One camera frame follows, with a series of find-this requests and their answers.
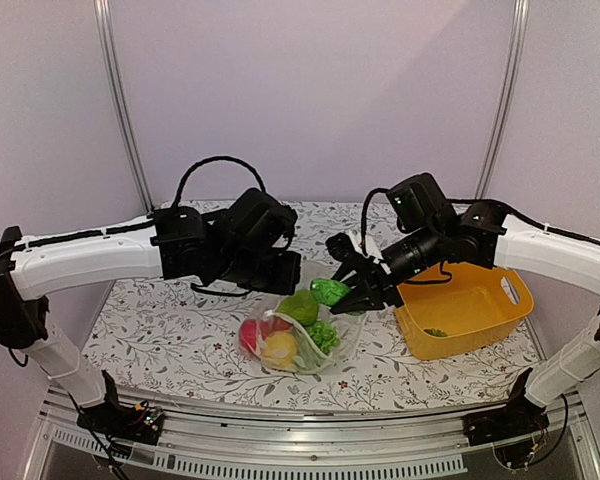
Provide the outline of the green grapes bunch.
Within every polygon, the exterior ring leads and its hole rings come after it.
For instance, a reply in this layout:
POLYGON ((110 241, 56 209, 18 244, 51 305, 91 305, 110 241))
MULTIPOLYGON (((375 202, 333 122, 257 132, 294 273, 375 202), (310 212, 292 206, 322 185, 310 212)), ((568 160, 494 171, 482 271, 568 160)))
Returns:
POLYGON ((325 355, 329 355, 340 346, 338 333, 328 322, 316 321, 306 331, 316 347, 325 355))

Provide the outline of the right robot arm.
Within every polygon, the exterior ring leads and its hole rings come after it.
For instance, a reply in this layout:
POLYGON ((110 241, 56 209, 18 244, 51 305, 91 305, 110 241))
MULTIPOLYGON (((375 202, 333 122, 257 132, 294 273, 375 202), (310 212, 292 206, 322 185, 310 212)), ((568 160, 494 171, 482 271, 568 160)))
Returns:
MULTIPOLYGON (((334 314, 400 307, 399 285, 439 262, 523 270, 600 296, 598 239, 541 224, 496 200, 465 200, 459 214, 428 172, 382 192, 405 236, 376 253, 365 234, 327 240, 341 264, 333 277, 351 289, 331 307, 334 314)), ((599 370, 600 307, 558 353, 518 376, 503 407, 466 415, 463 433, 479 445, 546 428, 547 406, 599 370)))

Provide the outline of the yellow lemon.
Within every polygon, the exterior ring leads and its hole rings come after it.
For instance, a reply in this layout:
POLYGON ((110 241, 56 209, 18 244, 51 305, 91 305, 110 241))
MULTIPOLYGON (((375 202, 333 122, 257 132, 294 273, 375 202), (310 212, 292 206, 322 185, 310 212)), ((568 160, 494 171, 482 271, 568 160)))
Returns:
POLYGON ((261 360, 276 370, 292 371, 297 353, 298 343, 294 335, 289 331, 276 331, 265 339, 261 360))

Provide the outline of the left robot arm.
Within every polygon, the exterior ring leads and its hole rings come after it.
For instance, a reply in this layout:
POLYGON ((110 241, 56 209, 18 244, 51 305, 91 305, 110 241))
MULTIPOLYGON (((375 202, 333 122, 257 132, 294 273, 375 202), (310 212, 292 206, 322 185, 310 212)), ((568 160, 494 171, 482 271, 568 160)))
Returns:
POLYGON ((62 386, 108 434, 128 426, 114 381, 98 373, 48 318, 48 294, 120 279, 197 278, 247 292, 289 295, 301 256, 280 239, 295 234, 295 211, 256 189, 229 207, 201 213, 174 204, 119 225, 56 236, 25 236, 14 226, 0 241, 0 344, 19 350, 62 386))

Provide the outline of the clear zip top bag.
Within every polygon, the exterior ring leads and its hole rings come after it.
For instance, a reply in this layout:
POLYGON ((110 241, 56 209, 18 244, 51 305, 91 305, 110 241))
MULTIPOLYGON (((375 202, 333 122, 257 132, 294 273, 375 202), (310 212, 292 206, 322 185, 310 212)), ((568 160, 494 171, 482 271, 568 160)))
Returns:
MULTIPOLYGON (((274 316, 279 316, 293 325, 293 327, 287 331, 294 335, 298 343, 298 353, 294 357, 295 368, 292 371, 282 372, 289 372, 299 375, 318 374, 323 370, 331 368, 336 364, 346 360, 350 355, 355 353, 359 339, 362 334, 363 327, 367 320, 367 316, 365 314, 334 315, 329 311, 329 309, 326 306, 320 306, 317 321, 330 323, 336 329, 340 338, 340 346, 335 348, 329 355, 325 355, 316 347, 316 345, 311 340, 309 334, 307 333, 306 329, 309 326, 302 326, 294 319, 276 311, 279 303, 283 299, 284 297, 276 296, 264 297, 256 304, 252 312, 249 315, 247 315, 245 319, 272 321, 272 318, 274 316)), ((253 355, 246 352, 240 346, 240 344, 239 347, 245 355, 257 360, 262 366, 268 369, 276 370, 263 363, 263 361, 261 360, 261 353, 253 355)))

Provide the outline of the red apple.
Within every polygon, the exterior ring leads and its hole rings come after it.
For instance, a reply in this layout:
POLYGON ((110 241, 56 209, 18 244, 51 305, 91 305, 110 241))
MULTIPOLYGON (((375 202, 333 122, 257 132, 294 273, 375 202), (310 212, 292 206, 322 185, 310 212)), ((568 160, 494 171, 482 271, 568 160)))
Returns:
POLYGON ((272 332, 271 321, 247 319, 239 329, 239 344, 250 354, 260 354, 272 332))
POLYGON ((291 329, 293 325, 288 321, 284 320, 279 316, 274 316, 271 321, 271 331, 279 332, 279 331, 287 331, 291 329))

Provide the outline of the green lettuce leaf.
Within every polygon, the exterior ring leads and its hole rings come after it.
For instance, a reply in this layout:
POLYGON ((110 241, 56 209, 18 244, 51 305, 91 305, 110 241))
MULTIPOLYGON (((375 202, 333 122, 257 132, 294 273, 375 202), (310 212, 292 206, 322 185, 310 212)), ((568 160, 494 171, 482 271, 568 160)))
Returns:
POLYGON ((433 337, 437 337, 437 338, 446 338, 448 337, 448 333, 440 330, 440 329, 424 329, 424 332, 427 335, 433 336, 433 337))

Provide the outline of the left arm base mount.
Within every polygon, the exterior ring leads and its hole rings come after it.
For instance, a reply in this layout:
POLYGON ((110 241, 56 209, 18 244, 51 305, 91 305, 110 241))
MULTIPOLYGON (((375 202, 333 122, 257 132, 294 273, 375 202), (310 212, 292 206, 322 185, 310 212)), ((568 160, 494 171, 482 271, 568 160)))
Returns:
POLYGON ((136 409, 105 402, 89 408, 79 406, 77 425, 114 439, 155 446, 164 420, 164 412, 158 407, 136 409))

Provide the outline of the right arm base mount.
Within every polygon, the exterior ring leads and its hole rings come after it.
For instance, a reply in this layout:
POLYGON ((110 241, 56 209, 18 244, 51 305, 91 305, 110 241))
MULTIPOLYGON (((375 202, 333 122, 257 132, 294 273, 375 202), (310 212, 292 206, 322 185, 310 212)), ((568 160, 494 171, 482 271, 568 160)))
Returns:
POLYGON ((507 468, 529 466, 544 439, 549 419, 545 407, 537 407, 524 396, 510 399, 504 406, 462 418, 463 434, 471 446, 510 441, 519 436, 526 440, 509 443, 495 450, 498 462, 507 468))

